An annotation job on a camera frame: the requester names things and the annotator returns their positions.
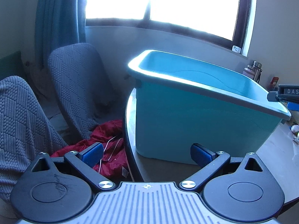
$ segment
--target teal curtain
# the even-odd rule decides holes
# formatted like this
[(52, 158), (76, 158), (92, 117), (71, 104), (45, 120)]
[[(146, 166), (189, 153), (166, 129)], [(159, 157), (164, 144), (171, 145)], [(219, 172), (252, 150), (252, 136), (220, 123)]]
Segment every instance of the teal curtain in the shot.
[(35, 20), (35, 59), (44, 68), (50, 53), (85, 42), (86, 0), (38, 0)]

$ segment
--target green pillow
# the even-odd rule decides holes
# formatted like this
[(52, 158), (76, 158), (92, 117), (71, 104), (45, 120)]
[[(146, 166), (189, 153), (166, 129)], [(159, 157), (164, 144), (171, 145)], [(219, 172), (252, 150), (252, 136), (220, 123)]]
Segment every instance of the green pillow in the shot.
[(19, 76), (27, 81), (20, 51), (0, 59), (0, 80), (9, 76)]

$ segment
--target blue gripper pad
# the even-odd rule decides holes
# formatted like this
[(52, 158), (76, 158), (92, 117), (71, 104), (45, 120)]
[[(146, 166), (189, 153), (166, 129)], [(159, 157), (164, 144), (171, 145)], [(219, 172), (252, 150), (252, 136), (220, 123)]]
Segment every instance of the blue gripper pad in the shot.
[(204, 146), (194, 143), (190, 148), (191, 159), (198, 166), (204, 167), (216, 158), (216, 154)]
[(299, 104), (288, 102), (288, 110), (299, 111)]
[(102, 143), (96, 142), (79, 153), (79, 159), (89, 167), (94, 167), (103, 157), (104, 147)]

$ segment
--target teal plastic bin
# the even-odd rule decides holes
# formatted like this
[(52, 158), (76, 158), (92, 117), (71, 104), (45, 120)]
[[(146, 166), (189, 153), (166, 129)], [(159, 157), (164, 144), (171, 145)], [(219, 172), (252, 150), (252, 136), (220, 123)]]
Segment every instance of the teal plastic bin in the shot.
[(243, 157), (291, 118), (255, 81), (217, 65), (146, 50), (128, 67), (137, 79), (136, 149), (144, 157), (195, 164), (195, 142)]

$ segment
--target tag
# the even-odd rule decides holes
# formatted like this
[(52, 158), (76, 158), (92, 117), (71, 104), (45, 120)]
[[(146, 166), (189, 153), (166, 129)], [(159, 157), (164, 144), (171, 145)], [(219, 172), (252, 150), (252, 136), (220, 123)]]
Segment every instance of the tag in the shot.
[(284, 94), (299, 95), (299, 89), (297, 88), (284, 88)]
[(122, 171), (121, 171), (122, 176), (124, 176), (125, 178), (127, 178), (129, 171), (126, 170), (124, 167), (122, 167)]

